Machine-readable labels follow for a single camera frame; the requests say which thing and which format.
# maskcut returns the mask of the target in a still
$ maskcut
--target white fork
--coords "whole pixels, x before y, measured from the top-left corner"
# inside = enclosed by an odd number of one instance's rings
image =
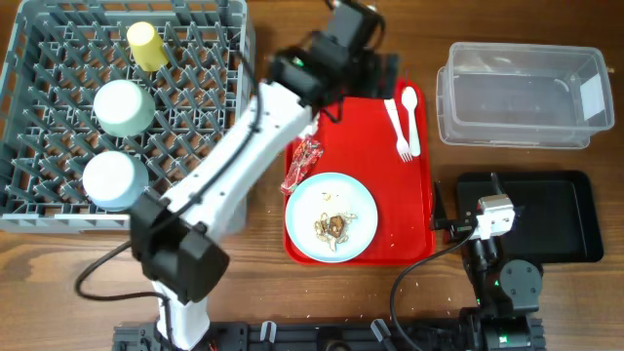
[[[397,152],[399,152],[399,156],[401,156],[403,162],[411,161],[410,145],[403,136],[403,131],[401,131],[397,103],[393,98],[387,99],[383,103],[386,105],[386,111],[388,111],[388,116],[390,116],[390,121],[392,121],[394,132],[397,134]]]

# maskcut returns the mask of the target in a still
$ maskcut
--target white plate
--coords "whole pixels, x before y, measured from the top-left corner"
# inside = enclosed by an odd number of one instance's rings
[[[314,231],[314,221],[328,208],[322,205],[323,193],[337,195],[334,199],[339,200],[331,205],[358,216],[347,227],[349,240],[337,244],[335,252],[330,244],[317,239]],[[361,254],[371,243],[378,220],[377,206],[366,187],[351,176],[338,173],[314,175],[303,181],[286,205],[285,218],[294,245],[310,258],[325,263],[344,262]]]

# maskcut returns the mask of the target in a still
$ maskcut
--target sticker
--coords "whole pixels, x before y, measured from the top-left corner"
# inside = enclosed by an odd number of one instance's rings
[[[600,75],[595,75],[581,85],[581,101],[585,121],[605,110],[605,96]]]

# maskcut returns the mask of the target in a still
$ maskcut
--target table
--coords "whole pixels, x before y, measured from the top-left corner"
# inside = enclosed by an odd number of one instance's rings
[[[6,48],[18,0],[0,4],[0,48]],[[322,28],[330,13],[321,0],[252,0],[260,76],[276,49]],[[542,2],[378,2],[388,23],[383,52],[399,53],[402,75],[426,96],[432,178],[441,180],[453,208],[454,180],[468,171],[581,170],[592,180],[604,259],[549,265],[537,316],[549,350],[624,349],[624,125],[592,137],[580,151],[444,145],[438,136],[436,73],[456,41],[591,46],[602,50],[615,110],[624,111],[624,3],[592,0]],[[303,267],[282,249],[284,165],[276,160],[250,194],[247,230],[224,241],[232,262],[209,298],[213,321],[277,323],[369,322],[388,318],[389,293],[402,268]],[[153,298],[96,303],[73,293],[73,280],[91,261],[126,240],[125,234],[0,234],[0,344],[5,350],[109,350],[112,328],[157,315]],[[444,244],[438,237],[438,248]],[[122,254],[87,284],[100,293],[150,290],[139,265]],[[417,269],[402,285],[398,305],[408,317],[456,316],[475,305],[460,256],[450,254]]]

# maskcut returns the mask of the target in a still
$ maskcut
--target white cup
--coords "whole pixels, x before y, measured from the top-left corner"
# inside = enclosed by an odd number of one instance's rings
[[[127,80],[106,83],[97,91],[94,112],[105,132],[114,137],[142,133],[154,121],[154,98]]]
[[[147,168],[137,158],[118,151],[94,157],[85,168],[82,184],[98,207],[118,212],[129,208],[148,185]]]

